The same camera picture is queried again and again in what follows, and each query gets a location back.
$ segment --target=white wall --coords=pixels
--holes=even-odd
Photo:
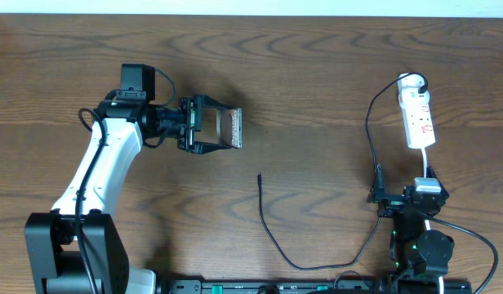
[[[0,0],[1,12],[503,17],[503,0]]]

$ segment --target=white power strip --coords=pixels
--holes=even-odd
[[[430,93],[419,93],[424,79],[412,74],[398,81],[398,103],[402,108],[407,147],[424,149],[435,142],[430,112]]]

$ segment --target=wood grain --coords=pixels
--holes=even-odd
[[[64,192],[89,140],[77,110],[118,85],[124,62],[164,70],[179,96],[207,93],[244,113],[242,150],[193,156],[168,142],[138,155],[115,218],[133,265],[207,279],[335,278],[340,270],[297,272],[282,260],[258,219],[256,174],[294,262],[350,261],[376,219],[365,203],[367,106],[413,70],[430,82],[429,158],[451,193],[439,216],[496,244],[487,292],[503,293],[503,20],[79,15],[0,15],[0,293],[33,291],[24,223]],[[164,101],[170,88],[157,84]],[[398,192],[421,156],[406,147],[395,97],[376,102],[371,126]],[[456,241],[448,277],[476,288],[491,252],[438,229]],[[384,220],[352,270],[384,273],[390,230]]]

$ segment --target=wooden table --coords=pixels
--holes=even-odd
[[[130,167],[115,216],[133,265],[206,279],[329,280],[284,262],[257,211],[299,265],[351,261],[376,221],[364,118],[398,74],[430,82],[437,143],[430,164],[451,193],[438,215],[492,240],[503,293],[503,20],[217,16],[0,15],[0,293],[33,291],[24,243],[31,212],[48,212],[90,140],[77,110],[118,87],[121,63],[158,67],[178,96],[206,93],[243,108],[244,148],[204,156],[169,140]],[[171,89],[157,80],[158,103]],[[371,130],[389,190],[421,174],[388,90]],[[204,135],[216,137],[215,128]],[[449,278],[476,288],[492,263],[475,238],[456,242]],[[390,220],[360,262],[389,264]]]

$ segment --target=power strip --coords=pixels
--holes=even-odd
[[[398,103],[402,108],[407,147],[424,149],[435,142],[430,112],[430,93],[419,93],[424,79],[412,74],[398,81]]]

